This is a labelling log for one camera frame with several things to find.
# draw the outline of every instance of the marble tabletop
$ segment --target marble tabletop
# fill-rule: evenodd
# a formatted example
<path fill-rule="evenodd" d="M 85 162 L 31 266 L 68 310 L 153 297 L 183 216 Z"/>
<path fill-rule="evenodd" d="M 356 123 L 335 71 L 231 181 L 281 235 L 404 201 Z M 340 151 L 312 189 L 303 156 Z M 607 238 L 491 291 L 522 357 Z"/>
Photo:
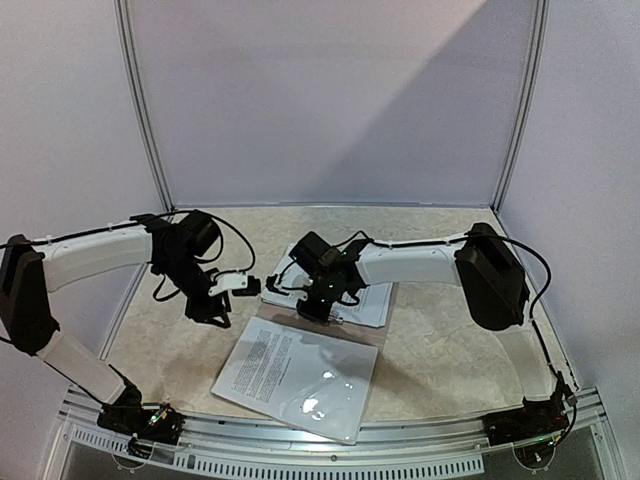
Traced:
<path fill-rule="evenodd" d="M 257 254 L 253 274 L 262 279 L 272 272 L 287 244 L 309 230 L 331 243 L 359 229 L 380 240 L 441 237 L 466 231 L 475 222 L 489 223 L 502 232 L 488 209 L 261 207 L 209 211 L 248 237 Z M 248 264 L 243 243 L 228 229 L 223 231 L 224 255 L 216 266 Z M 231 297 L 232 326 L 222 330 L 187 319 L 181 295 L 155 302 L 151 294 L 159 281 L 150 272 L 145 274 L 107 361 L 138 385 L 144 401 L 169 401 L 182 411 L 261 418 L 209 392 L 247 321 L 257 312 L 260 299 Z M 165 285 L 163 292 L 171 287 Z M 560 345 L 540 307 L 536 318 L 554 363 L 564 366 Z M 521 400 L 513 365 L 496 337 L 472 321 L 460 288 L 424 283 L 397 286 L 364 421 L 461 415 L 503 409 Z"/>

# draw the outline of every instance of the white wall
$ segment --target white wall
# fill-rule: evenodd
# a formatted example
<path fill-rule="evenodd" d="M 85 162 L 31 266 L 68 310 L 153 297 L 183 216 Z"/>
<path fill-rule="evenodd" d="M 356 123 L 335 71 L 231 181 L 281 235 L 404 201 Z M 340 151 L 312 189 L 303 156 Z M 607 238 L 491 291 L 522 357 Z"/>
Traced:
<path fill-rule="evenodd" d="M 534 0 L 131 2 L 177 204 L 489 204 Z"/>
<path fill-rule="evenodd" d="M 583 384 L 600 390 L 630 478 L 640 478 L 638 32 L 633 0 L 551 2 L 501 214 L 551 263 L 546 306 Z"/>
<path fill-rule="evenodd" d="M 1 2 L 0 45 L 0 240 L 159 211 L 113 1 Z M 54 316 L 96 351 L 131 274 L 63 289 Z M 0 344 L 0 478 L 37 478 L 66 386 Z"/>

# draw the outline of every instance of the paper sheet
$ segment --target paper sheet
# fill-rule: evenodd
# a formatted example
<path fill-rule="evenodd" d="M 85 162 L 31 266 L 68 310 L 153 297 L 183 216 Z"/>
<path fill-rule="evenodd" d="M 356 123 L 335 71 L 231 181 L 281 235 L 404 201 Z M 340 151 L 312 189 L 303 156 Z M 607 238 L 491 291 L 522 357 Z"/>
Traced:
<path fill-rule="evenodd" d="M 274 275 L 278 275 L 282 272 L 287 265 L 291 263 L 289 258 L 289 252 L 293 248 L 293 244 L 287 247 L 285 256 L 280 260 Z M 282 285 L 285 287 L 291 287 L 293 279 L 298 275 L 306 275 L 304 271 L 298 265 L 292 265 L 285 272 L 284 278 L 282 278 Z M 391 291 L 393 289 L 392 283 L 385 283 L 382 285 L 373 285 L 367 288 L 363 288 L 358 292 L 360 303 L 353 307 L 346 307 L 335 303 L 333 305 L 333 312 L 335 316 L 341 319 L 343 322 L 354 323 L 356 325 L 364 325 L 367 327 L 379 328 L 383 327 L 387 321 L 387 314 L 389 312 L 389 303 L 391 301 Z M 295 310 L 297 297 L 295 295 L 280 295 L 270 292 L 266 288 L 262 291 L 262 299 L 273 305 L 279 305 L 281 307 L 292 308 Z M 353 299 L 345 293 L 342 300 L 349 303 L 353 302 Z"/>
<path fill-rule="evenodd" d="M 378 349 L 252 317 L 211 392 L 355 444 Z"/>

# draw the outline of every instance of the stack of paper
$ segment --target stack of paper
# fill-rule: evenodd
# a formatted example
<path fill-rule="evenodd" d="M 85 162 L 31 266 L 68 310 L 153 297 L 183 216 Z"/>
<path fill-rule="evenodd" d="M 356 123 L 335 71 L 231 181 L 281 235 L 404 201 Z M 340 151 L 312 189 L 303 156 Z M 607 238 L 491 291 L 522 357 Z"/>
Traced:
<path fill-rule="evenodd" d="M 287 248 L 285 256 L 280 260 L 274 271 L 274 275 L 280 274 L 287 265 L 291 263 L 288 254 L 293 248 L 293 244 Z M 306 275 L 304 271 L 296 264 L 291 265 L 282 278 L 281 285 L 284 287 L 292 287 L 293 280 L 299 275 Z M 379 328 L 383 327 L 387 321 L 389 313 L 389 304 L 391 302 L 392 283 L 382 285 L 373 285 L 363 288 L 358 292 L 360 303 L 353 307 L 347 307 L 334 303 L 333 310 L 337 318 L 343 322 L 354 323 L 356 325 L 365 325 L 367 327 Z M 279 305 L 286 308 L 296 308 L 298 299 L 295 294 L 280 295 L 273 293 L 266 288 L 262 291 L 262 299 L 273 305 Z M 353 299 L 345 294 L 342 297 L 345 303 L 353 303 Z"/>

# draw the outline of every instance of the purple wall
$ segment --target purple wall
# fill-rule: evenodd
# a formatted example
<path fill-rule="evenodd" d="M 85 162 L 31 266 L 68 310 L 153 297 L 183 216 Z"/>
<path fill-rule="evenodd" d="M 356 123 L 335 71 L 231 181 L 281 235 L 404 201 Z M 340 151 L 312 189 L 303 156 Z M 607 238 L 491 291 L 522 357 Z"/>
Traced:
<path fill-rule="evenodd" d="M 158 211 L 113 1 L 3 2 L 0 18 L 0 243 Z M 131 278 L 121 270 L 68 286 L 52 312 L 96 351 Z M 66 387 L 0 344 L 0 478 L 38 478 Z"/>
<path fill-rule="evenodd" d="M 488 205 L 534 4 L 132 2 L 176 202 Z"/>
<path fill-rule="evenodd" d="M 638 32 L 632 0 L 551 2 L 501 212 L 551 263 L 546 307 L 583 385 L 600 390 L 629 478 L 640 478 Z"/>

